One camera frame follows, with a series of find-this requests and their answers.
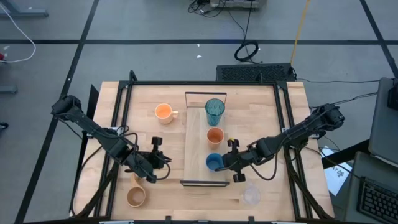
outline wooden table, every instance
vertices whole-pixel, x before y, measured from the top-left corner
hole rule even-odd
[[[111,124],[118,82],[103,82],[95,111],[94,121],[100,126]],[[288,83],[290,102],[295,123],[306,118],[310,112],[303,83]],[[173,220],[248,220],[254,216],[256,221],[262,220],[294,220],[292,200],[290,198],[289,181],[283,151],[279,152],[277,175],[272,181],[261,180],[250,167],[243,169],[246,182],[234,183],[231,171],[226,176],[231,182],[227,187],[184,187],[180,184],[183,178],[186,91],[226,92],[225,132],[229,137],[239,139],[241,150],[246,145],[264,136],[280,133],[274,91],[271,86],[190,86],[190,85],[137,85],[132,88],[132,97],[127,117],[127,125],[138,134],[138,145],[142,151],[150,151],[152,136],[163,137],[160,150],[172,158],[171,173],[168,179],[150,184],[144,180],[142,186],[147,191],[147,200],[143,206],[132,208],[127,204],[126,195],[130,186],[130,174],[119,171],[116,193],[113,204],[112,219],[130,220],[164,220],[171,215]],[[281,104],[284,112],[285,125],[287,114],[283,93],[280,91]],[[154,109],[159,103],[169,103],[173,110],[178,110],[178,118],[169,125],[157,121]],[[123,109],[119,112],[120,122]],[[90,139],[85,152],[85,159],[99,147],[95,139]],[[308,147],[317,149],[315,140],[310,140]],[[310,150],[301,152],[307,186],[317,202],[331,215],[333,208],[326,185],[320,156]],[[104,151],[100,151],[86,165],[80,178],[75,198],[75,211],[79,212],[89,201],[98,188]],[[272,175],[274,161],[257,167],[265,177]],[[166,174],[167,169],[156,170],[158,177]],[[246,205],[242,200],[242,192],[249,183],[254,184],[261,192],[261,201],[257,205]],[[297,188],[302,217],[305,216],[302,194]],[[101,214],[105,214],[108,193],[103,197]]]

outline orange mug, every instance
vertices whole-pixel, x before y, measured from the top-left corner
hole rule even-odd
[[[155,109],[155,115],[162,124],[169,124],[177,114],[178,111],[172,111],[172,107],[167,103],[161,103]]]
[[[207,131],[207,141],[210,149],[217,149],[224,140],[224,131],[221,128],[210,128]]]

